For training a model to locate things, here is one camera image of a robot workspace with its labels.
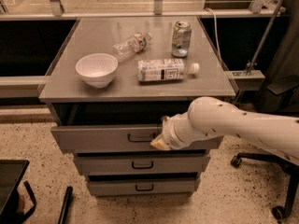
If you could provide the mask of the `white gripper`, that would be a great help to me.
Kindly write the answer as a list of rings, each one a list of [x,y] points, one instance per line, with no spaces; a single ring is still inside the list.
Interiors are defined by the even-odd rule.
[[[200,135],[193,129],[188,113],[176,114],[173,117],[162,116],[162,134],[157,135],[150,144],[158,150],[179,150],[198,141]]]

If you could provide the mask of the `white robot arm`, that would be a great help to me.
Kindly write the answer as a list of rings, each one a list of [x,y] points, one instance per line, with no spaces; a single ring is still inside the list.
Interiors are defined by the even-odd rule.
[[[164,117],[162,133],[151,145],[159,150],[179,150],[224,135],[299,164],[297,118],[249,112],[212,97],[197,98],[185,113]]]

